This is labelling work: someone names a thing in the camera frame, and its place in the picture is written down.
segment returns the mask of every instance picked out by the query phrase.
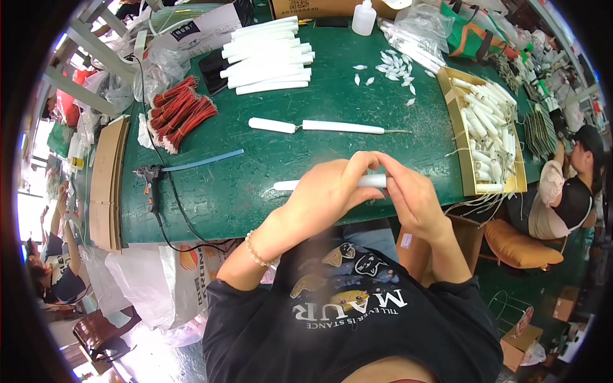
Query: hand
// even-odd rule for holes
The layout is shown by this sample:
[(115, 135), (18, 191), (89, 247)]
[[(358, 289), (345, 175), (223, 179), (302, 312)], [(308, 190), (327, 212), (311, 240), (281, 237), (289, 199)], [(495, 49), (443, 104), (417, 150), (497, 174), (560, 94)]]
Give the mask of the hand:
[(357, 180), (367, 169), (378, 167), (374, 152), (358, 151), (350, 160), (325, 162), (304, 174), (287, 203), (279, 209), (294, 244), (321, 233), (360, 203), (384, 199), (379, 189), (357, 187)]
[(45, 223), (45, 216), (47, 215), (48, 211), (49, 211), (49, 206), (45, 206), (45, 208), (42, 210), (42, 213), (40, 214), (40, 224), (41, 225)]
[(432, 182), (387, 154), (375, 153), (387, 170), (387, 193), (398, 220), (409, 232), (432, 245), (450, 222), (438, 203)]
[(59, 197), (56, 207), (61, 214), (64, 214), (66, 212), (66, 200), (68, 199), (68, 181), (59, 184), (58, 193)]

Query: beaded bracelet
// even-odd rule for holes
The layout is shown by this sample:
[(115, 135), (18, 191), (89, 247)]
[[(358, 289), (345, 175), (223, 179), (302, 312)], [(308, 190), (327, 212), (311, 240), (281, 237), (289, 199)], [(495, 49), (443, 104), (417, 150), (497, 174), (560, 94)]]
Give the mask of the beaded bracelet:
[(249, 245), (249, 239), (251, 239), (251, 234), (253, 233), (253, 230), (247, 233), (247, 236), (245, 237), (245, 247), (247, 248), (247, 252), (249, 253), (249, 256), (256, 261), (256, 263), (258, 263), (260, 266), (263, 267), (269, 267), (272, 266), (276, 263), (276, 261), (279, 259), (278, 257), (276, 259), (273, 259), (272, 262), (264, 262), (263, 260), (261, 260), (260, 258), (257, 257), (257, 255), (253, 254), (253, 251), (251, 250), (251, 246)]

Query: red plastic bag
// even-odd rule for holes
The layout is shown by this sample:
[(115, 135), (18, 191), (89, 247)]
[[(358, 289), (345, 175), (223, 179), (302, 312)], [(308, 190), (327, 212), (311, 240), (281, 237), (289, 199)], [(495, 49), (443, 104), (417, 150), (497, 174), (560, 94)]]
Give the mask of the red plastic bag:
[[(75, 73), (72, 76), (72, 81), (79, 85), (83, 85), (85, 79), (94, 73), (96, 73), (95, 70), (75, 70)], [(59, 89), (56, 92), (56, 95), (58, 98), (57, 107), (64, 118), (64, 125), (72, 127), (77, 126), (78, 118), (81, 113), (78, 106), (73, 104), (75, 98)]]

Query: metal shelf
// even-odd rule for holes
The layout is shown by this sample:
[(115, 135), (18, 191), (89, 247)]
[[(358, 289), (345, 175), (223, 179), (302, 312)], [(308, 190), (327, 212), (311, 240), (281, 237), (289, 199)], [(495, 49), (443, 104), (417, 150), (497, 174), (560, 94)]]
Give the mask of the metal shelf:
[(571, 46), (568, 44), (568, 41), (566, 41), (566, 38), (564, 37), (564, 34), (560, 30), (560, 27), (558, 26), (558, 24), (555, 23), (555, 20), (551, 17), (547, 9), (545, 9), (545, 7), (539, 2), (539, 0), (527, 0), (527, 1), (528, 3), (530, 3), (532, 8), (534, 8), (536, 13), (538, 13), (541, 16), (541, 18), (543, 18), (543, 20), (549, 26), (549, 29), (551, 29), (554, 35), (558, 38), (558, 41), (560, 42), (562, 49), (566, 51), (566, 54), (568, 55), (568, 58), (571, 61), (571, 64), (573, 65), (575, 71), (577, 72), (577, 75), (579, 76), (581, 85), (583, 86), (584, 89), (587, 88), (588, 85), (587, 85), (587, 80), (585, 79), (585, 75), (583, 73), (583, 68), (579, 64), (579, 60), (573, 54), (573, 50), (571, 49)]

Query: black power cord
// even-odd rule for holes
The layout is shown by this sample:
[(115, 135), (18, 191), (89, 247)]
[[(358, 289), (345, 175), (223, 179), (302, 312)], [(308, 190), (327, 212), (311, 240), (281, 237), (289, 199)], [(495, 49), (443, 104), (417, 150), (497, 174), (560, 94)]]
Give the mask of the black power cord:
[[(141, 81), (141, 89), (143, 91), (143, 99), (141, 101), (142, 105), (143, 105), (143, 114), (145, 115), (145, 120), (147, 120), (147, 114), (145, 113), (145, 74), (143, 73), (143, 65), (140, 62), (140, 60), (138, 59), (138, 57), (134, 56), (134, 55), (128, 55), (125, 57), (126, 59), (132, 58), (135, 59), (136, 61), (139, 62), (139, 67), (140, 67), (140, 81)], [(151, 132), (149, 131), (149, 129), (147, 129), (147, 134), (149, 135), (149, 140), (151, 141), (151, 145), (153, 146), (153, 149), (155, 150), (155, 153), (158, 155), (159, 161), (162, 164), (163, 167), (166, 167), (166, 164), (164, 163), (164, 160), (162, 159), (161, 154), (159, 154), (158, 151), (158, 147), (153, 143), (153, 136), (151, 135)], [(166, 244), (168, 246), (170, 246), (171, 249), (173, 249), (174, 251), (178, 251), (178, 252), (188, 252), (188, 251), (192, 251), (192, 250), (196, 250), (197, 248), (201, 248), (201, 247), (209, 247), (209, 248), (214, 248), (217, 249), (223, 253), (226, 253), (226, 251), (222, 250), (221, 248), (215, 246), (215, 245), (211, 245), (210, 243), (208, 243), (208, 241), (203, 240), (198, 234), (196, 234), (196, 231), (194, 230), (194, 228), (192, 227), (191, 223), (189, 223), (189, 219), (187, 217), (187, 214), (185, 214), (185, 210), (183, 209), (183, 206), (181, 204), (181, 202), (179, 201), (179, 195), (177, 194), (177, 189), (175, 187), (175, 183), (172, 180), (172, 175), (170, 174), (170, 172), (166, 172), (168, 173), (168, 179), (170, 180), (170, 186), (172, 188), (172, 194), (175, 196), (175, 201), (177, 202), (177, 206), (179, 207), (179, 211), (181, 212), (181, 215), (183, 216), (183, 220), (185, 221), (185, 224), (188, 226), (189, 231), (200, 241), (204, 242), (201, 245), (197, 245), (194, 246), (193, 248), (187, 249), (187, 250), (180, 250), (177, 249), (176, 247), (172, 246), (170, 244), (170, 241), (168, 240), (168, 238), (166, 237), (166, 232), (164, 231), (164, 226), (162, 225), (162, 218), (160, 217), (159, 213), (155, 213), (155, 218), (158, 220), (158, 225), (159, 225), (159, 229), (162, 232), (162, 237), (164, 237), (164, 241), (166, 241)], [(224, 242), (218, 243), (218, 245), (225, 245), (226, 243), (233, 241), (234, 239), (228, 239)]]

